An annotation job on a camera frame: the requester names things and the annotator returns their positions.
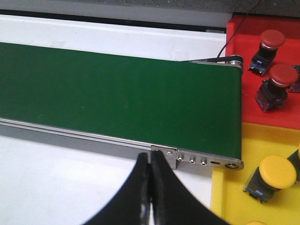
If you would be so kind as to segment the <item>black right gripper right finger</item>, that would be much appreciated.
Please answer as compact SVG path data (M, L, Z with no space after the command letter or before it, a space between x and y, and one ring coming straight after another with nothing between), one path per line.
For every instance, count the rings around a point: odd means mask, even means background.
M161 151L150 155L150 194L156 225L227 225L181 183Z

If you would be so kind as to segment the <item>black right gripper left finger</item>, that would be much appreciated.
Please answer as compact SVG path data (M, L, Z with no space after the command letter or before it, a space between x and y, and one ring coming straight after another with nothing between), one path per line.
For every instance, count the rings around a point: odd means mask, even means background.
M130 175L113 198L86 225L148 225L150 164L140 153Z

